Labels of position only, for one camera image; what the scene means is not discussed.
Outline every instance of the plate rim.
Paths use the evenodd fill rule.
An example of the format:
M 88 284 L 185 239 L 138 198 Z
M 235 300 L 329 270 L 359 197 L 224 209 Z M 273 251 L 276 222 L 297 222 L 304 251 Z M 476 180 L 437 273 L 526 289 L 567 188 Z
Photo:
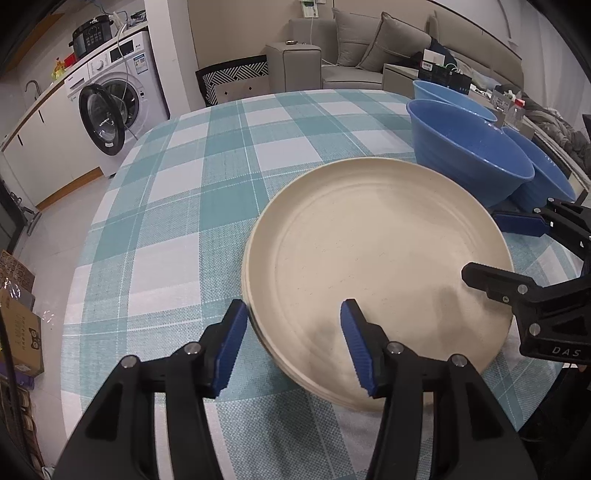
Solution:
M 256 235 L 257 229 L 259 227 L 259 224 L 261 223 L 261 219 L 263 218 L 263 216 L 265 215 L 265 212 L 271 207 L 272 202 L 281 194 L 283 193 L 283 191 L 287 190 L 289 187 L 291 187 L 293 184 L 295 184 L 296 182 L 298 182 L 299 180 L 303 179 L 305 176 L 307 175 L 311 175 L 314 174 L 317 170 L 320 170 L 321 168 L 326 168 L 326 167 L 331 167 L 335 164 L 343 164 L 343 163 L 347 163 L 347 162 L 353 162 L 353 161 L 363 161 L 363 160 L 381 160 L 381 161 L 393 161 L 393 162 L 397 162 L 397 163 L 403 163 L 406 164 L 408 166 L 412 166 L 413 167 L 417 167 L 417 169 L 421 170 L 427 170 L 430 174 L 434 174 L 436 177 L 439 177 L 440 179 L 443 179 L 443 181 L 449 182 L 451 184 L 453 184 L 455 187 L 457 187 L 459 190 L 464 191 L 467 196 L 469 198 L 472 199 L 472 202 L 476 204 L 476 206 L 478 208 L 480 208 L 485 214 L 486 216 L 490 219 L 490 221 L 492 222 L 494 228 L 498 231 L 501 239 L 503 240 L 503 244 L 505 246 L 505 250 L 507 253 L 507 257 L 509 259 L 509 263 L 511 265 L 511 271 L 515 271 L 515 265 L 513 263 L 513 258 L 511 257 L 511 252 L 509 250 L 509 246 L 507 245 L 507 242 L 505 241 L 505 238 L 503 237 L 503 234 L 501 232 L 501 230 L 499 229 L 498 225 L 496 224 L 496 222 L 492 219 L 492 217 L 490 216 L 489 212 L 486 210 L 486 208 L 466 189 L 464 189 L 461 185 L 457 184 L 456 182 L 454 182 L 453 180 L 451 180 L 450 178 L 446 177 L 445 175 L 442 175 L 441 173 L 432 170 L 428 167 L 419 165 L 417 163 L 413 163 L 413 162 L 409 162 L 408 160 L 402 159 L 402 158 L 390 158 L 390 157 L 352 157 L 352 158 L 343 158 L 341 160 L 335 160 L 332 161 L 330 163 L 327 164 L 323 164 L 323 165 L 319 165 L 315 168 L 312 168 L 311 170 L 308 170 L 307 172 L 304 172 L 302 175 L 299 175 L 298 177 L 294 178 L 293 180 L 291 180 L 289 183 L 287 183 L 286 185 L 284 185 L 274 196 L 272 199 L 269 200 L 269 202 L 267 203 L 267 205 L 265 206 L 265 208 L 262 210 L 261 214 L 258 216 L 258 218 L 256 219 L 256 222 L 254 224 L 254 226 L 251 229 L 251 233 L 248 236 L 248 240 L 246 241 L 246 245 L 244 248 L 244 253 L 242 256 L 242 264 L 241 264 L 241 290 L 242 290 L 242 299 L 245 302 L 247 308 L 248 308 L 248 312 L 249 312 L 249 319 L 250 319 L 250 323 L 251 326 L 259 340 L 259 342 L 261 343 L 261 345 L 263 346 L 263 348 L 267 351 L 267 353 L 270 355 L 270 357 L 273 359 L 273 361 L 277 364 L 277 366 L 279 367 L 279 369 L 285 373 L 285 375 L 287 375 L 289 378 L 291 378 L 291 380 L 293 380 L 297 385 L 299 385 L 301 388 L 303 388 L 304 390 L 306 390 L 307 392 L 310 392 L 326 401 L 329 401 L 333 404 L 339 405 L 341 407 L 344 408 L 348 408 L 350 410 L 355 410 L 355 411 L 381 411 L 384 407 L 384 399 L 374 399 L 373 402 L 371 402 L 372 405 L 375 405 L 375 408 L 369 408 L 367 405 L 364 405 L 363 407 L 361 407 L 359 404 L 355 403 L 355 402 L 349 402 L 349 401 L 345 401 L 342 397 L 338 397 L 334 394 L 332 394 L 332 392 L 330 392 L 328 389 L 321 387 L 320 385 L 318 385 L 317 383 L 313 382 L 312 380 L 310 380 L 308 377 L 306 377 L 305 375 L 301 375 L 298 374 L 297 371 L 295 371 L 294 368 L 291 367 L 291 365 L 286 362 L 283 358 L 282 355 L 280 355 L 279 351 L 275 348 L 273 348 L 272 342 L 268 342 L 267 339 L 265 338 L 265 336 L 263 335 L 261 329 L 259 328 L 258 325 L 258 321 L 256 320 L 256 314 L 255 314 L 255 309 L 254 306 L 252 304 L 252 299 L 251 299 L 251 295 L 250 295 L 250 283 L 249 283 L 249 278 L 248 278 L 248 258 L 249 258 L 249 254 L 252 248 L 252 239 L 254 238 L 254 236 Z M 507 335 L 509 334 L 509 330 L 511 328 L 511 323 L 512 320 L 508 323 L 507 326 L 507 332 L 505 335 L 505 340 Z M 488 366 L 494 361 L 494 359 L 496 358 L 496 356 L 494 356 L 490 363 L 487 364 L 486 367 L 484 367 L 483 371 L 485 369 L 488 368 Z

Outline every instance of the table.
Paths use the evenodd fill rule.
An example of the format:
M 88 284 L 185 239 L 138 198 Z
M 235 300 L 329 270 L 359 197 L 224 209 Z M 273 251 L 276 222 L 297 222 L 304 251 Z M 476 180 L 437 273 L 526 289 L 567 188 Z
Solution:
M 66 432 L 124 355 L 167 356 L 222 318 L 241 295 L 250 230 L 280 188 L 341 158 L 415 162 L 407 101 L 375 90 L 267 95 L 184 115 L 140 138 L 96 212 L 74 274 L 61 363 Z M 546 236 L 505 239 L 515 270 L 540 285 L 580 269 Z M 515 428 L 561 367 L 523 358 L 518 346 L 513 324 L 483 374 Z M 226 479 L 363 478 L 379 426 L 376 414 L 347 411 L 295 385 L 250 326 L 228 388 L 206 410 Z M 171 478 L 162 397 L 155 416 L 161 475 Z

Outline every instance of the sofa armrest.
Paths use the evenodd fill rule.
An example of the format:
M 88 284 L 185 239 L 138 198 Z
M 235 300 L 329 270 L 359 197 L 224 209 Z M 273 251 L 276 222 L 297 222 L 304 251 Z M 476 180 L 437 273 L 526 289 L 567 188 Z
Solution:
M 384 65 L 382 76 L 382 90 L 414 98 L 413 81 L 418 78 L 418 70 L 400 67 L 398 65 Z
M 265 47 L 272 93 L 322 88 L 320 47 L 297 43 L 271 43 Z

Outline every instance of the blue bowl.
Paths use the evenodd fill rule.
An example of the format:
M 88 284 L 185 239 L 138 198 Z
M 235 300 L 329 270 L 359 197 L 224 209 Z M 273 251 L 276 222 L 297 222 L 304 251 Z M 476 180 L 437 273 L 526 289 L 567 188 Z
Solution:
M 494 113 L 478 102 L 468 98 L 468 95 L 464 95 L 451 88 L 443 87 L 437 83 L 425 82 L 423 80 L 413 81 L 413 87 L 414 97 L 417 100 L 438 100 L 439 102 L 451 103 L 481 116 L 484 120 L 493 123 L 496 122 Z
M 528 140 L 511 127 L 503 127 L 502 130 L 525 152 L 534 164 L 535 178 L 528 183 L 524 183 L 511 195 L 511 200 L 519 208 L 531 212 L 536 207 L 546 205 L 548 197 L 557 200 L 575 201 L 576 195 L 569 181 L 548 155 L 531 140 Z
M 523 150 L 477 114 L 434 100 L 411 100 L 407 111 L 419 165 L 452 179 L 485 207 L 534 178 Z

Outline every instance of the red item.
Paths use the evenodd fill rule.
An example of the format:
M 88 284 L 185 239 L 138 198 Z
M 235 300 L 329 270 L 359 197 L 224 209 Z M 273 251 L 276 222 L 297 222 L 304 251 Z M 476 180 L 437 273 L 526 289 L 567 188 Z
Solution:
M 75 63 L 76 63 L 76 54 L 74 54 L 74 53 L 68 55 L 66 57 L 66 59 L 64 60 L 64 65 L 66 66 L 66 68 L 74 65 Z

